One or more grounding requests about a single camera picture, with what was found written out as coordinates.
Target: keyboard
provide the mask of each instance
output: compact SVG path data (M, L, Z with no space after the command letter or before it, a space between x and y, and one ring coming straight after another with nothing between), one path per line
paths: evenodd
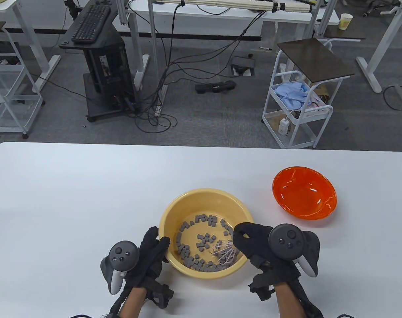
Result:
M110 6L92 5L84 13L83 19L75 30L71 41L74 43L91 44L96 41L110 14Z

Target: white desk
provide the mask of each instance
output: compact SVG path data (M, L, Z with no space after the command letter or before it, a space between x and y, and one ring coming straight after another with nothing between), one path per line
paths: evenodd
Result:
M384 36L382 37L382 40L376 48L375 53L373 53L373 56L370 59L369 63L366 62L366 59L364 59L364 57L357 56L356 58L357 63L359 64L361 70L363 71L363 74L365 75L367 81L369 82L375 93L380 93L382 91L382 87L376 79L374 72L381 62L381 59L384 57L387 49L389 48L392 40L396 36L402 24L402 0L400 0L400 2L401 5L397 10L397 13L395 13L391 24L388 26L388 29L386 30Z
M42 73L40 74L41 78L38 78L36 80L36 86L40 91L46 83L46 80L43 80L42 78L49 79L49 76L51 76L55 67L59 63L61 55L52 56L50 61L48 62L48 59L46 58L45 53L40 46L39 39L37 38L33 27L23 18L23 15L21 13L22 4L20 0L7 0L0 3L0 13L7 12L11 8L14 12L15 17L18 20L19 25L23 30L24 36L26 37L31 50L33 51L34 57L36 58L37 63L42 70Z
M282 2L288 3L288 2L293 2L293 0L283 0ZM176 8L176 5L173 3L165 3L165 4L154 4L154 15L155 16L173 16L173 12ZM148 2L146 0L136 0L131 2L130 7L135 10L137 13L142 15L145 18L148 17ZM212 13L220 13L223 12L226 8L221 8L221 7L213 7L213 6L200 6L202 9L212 12ZM321 8L318 14L318 19L322 18L323 13L325 9ZM210 15L208 13L205 13L201 11L200 9L197 8L197 6L194 5L185 5L181 8L178 8L176 12L176 27L178 27L179 24L179 16L180 17L189 17L189 18L204 18L208 19L206 21L209 21L210 24L217 24L218 26L222 26L223 32L226 32L226 27L221 23L223 20L224 21L230 21L230 20L247 20L247 25L249 21L251 21L257 13L252 12L250 10L246 9L236 9L232 8L228 12L222 14L222 15ZM252 28L255 27L255 25L262 24L263 21L273 21L273 22L285 22L285 23L297 23L297 30L295 32L295 39L301 39L301 36L304 32L304 27L310 23L311 20L311 14L310 13L298 13L298 12L285 12L285 11L277 11L277 12L267 12L265 15L263 15L259 21L253 24L251 26ZM166 32L166 33L171 33L171 23L168 23L169 25L163 25L161 24L156 24L157 29L160 32ZM337 25L339 24L339 18L338 15L336 14L335 11L333 11L332 16L329 20L330 25ZM203 34L202 28L207 27L205 24L201 26L195 26L193 27L191 24L187 25L187 28L191 30L191 33L193 34ZM242 33L243 29L237 31L237 35ZM216 30L217 35L223 35L220 32L220 28Z
M277 205L273 178L292 165L333 183L331 217L301 221ZM402 153L23 142L0 144L0 318L107 313L116 297L101 259L121 239L139 244L175 197L200 187L235 195L258 223L319 236L319 276L301 283L325 317L402 317ZM201 281L164 265L175 296L141 317L278 317L275 297L249 292L256 273L247 263Z
M282 0L280 2L284 3L293 3L296 2L294 0ZM135 10L137 13L148 13L148 2L146 0L136 0L133 1L130 7ZM214 7L214 6L200 6L202 9L213 12L220 13L223 12L227 8ZM155 4L154 3L154 12L155 15L173 15L174 10L176 9L176 5L173 3L165 3L165 4ZM321 19L323 13L325 12L325 8L321 8L319 10L319 14L317 16L318 19ZM183 7L178 8L176 12L176 16L185 15L187 17L208 17L208 18L218 18L218 19L238 19L238 20L252 20L258 13L252 12L246 9L237 9L231 8L226 13L222 15L210 15L205 13L197 8L194 5L185 5ZM286 22L286 23L310 23L311 13L299 13L299 12L286 12L286 11L277 11L277 12L266 12L265 15L261 17L260 20L263 21L275 21L275 22ZM339 18L335 11L332 13L332 17L329 21L330 25L337 25L339 23Z

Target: vr controller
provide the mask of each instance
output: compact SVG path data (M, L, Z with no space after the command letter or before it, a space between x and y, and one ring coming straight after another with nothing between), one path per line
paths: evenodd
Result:
M313 232L301 231L293 224L280 224L270 231L269 247L277 257L298 263L308 276L319 274L320 241Z
M139 249L130 241L121 241L115 244L101 261L101 271L108 283L111 295L117 294L123 284L123 279L139 261Z

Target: computer tower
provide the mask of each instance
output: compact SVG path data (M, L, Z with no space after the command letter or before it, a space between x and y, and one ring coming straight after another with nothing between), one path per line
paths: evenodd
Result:
M111 29L107 41L101 48L85 52L87 65L95 90L113 109L125 109L137 104L137 92L129 69L126 48L123 39L115 29Z

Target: floor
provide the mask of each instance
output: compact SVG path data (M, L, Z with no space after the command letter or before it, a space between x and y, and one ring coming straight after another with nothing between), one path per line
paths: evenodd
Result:
M402 111L390 109L386 106L382 94L372 92L355 63L356 56L363 56L367 60L372 56L392 16L374 14L363 18L363 9L338 6L339 13L354 13L354 19L358 21L358 31L365 32L367 39L360 43L334 46L334 53L352 65L357 73L343 81L333 103L334 113L317 148L402 151ZM284 25L282 41L290 40L294 29L293 25ZM260 122L276 53L261 50L259 47L271 45L273 32L274 24L265 23L261 42L244 41L237 47L234 53L236 56L247 56L249 53L254 55L256 69L255 77L234 79L237 87L233 91L196 94L195 83L187 80L169 85L163 113L174 116L178 124L166 132L144 133L137 129L132 118L126 116L89 123L85 117L87 110L83 97L48 83L42 90L46 105L41 109L26 141L276 148L277 143ZM168 50L169 40L164 41ZM125 38L125 42L130 52L131 39ZM143 38L142 42L143 52L150 52L150 39ZM204 53L228 43L229 41L174 40L173 58ZM28 67L33 73L39 72L29 52L28 48L23 47ZM62 56L51 80L84 94L82 75L87 72L87 66L83 55L72 54L71 51L57 47L46 48L46 52L48 55ZM230 52L226 51L210 61L192 65L195 68L217 72L227 64L229 54ZM191 74L208 76L200 71ZM383 87L395 83L402 85L402 26L375 74ZM177 80L183 75L181 72L174 73L169 80ZM215 77L209 81L221 80L225 78ZM154 82L151 61L143 81L143 96L154 91ZM388 95L391 103L401 107L393 93ZM145 121L138 121L137 124L151 132L163 129L149 126ZM313 130L318 129L317 125L313 127ZM0 143L4 141L24 140L18 134L1 135Z

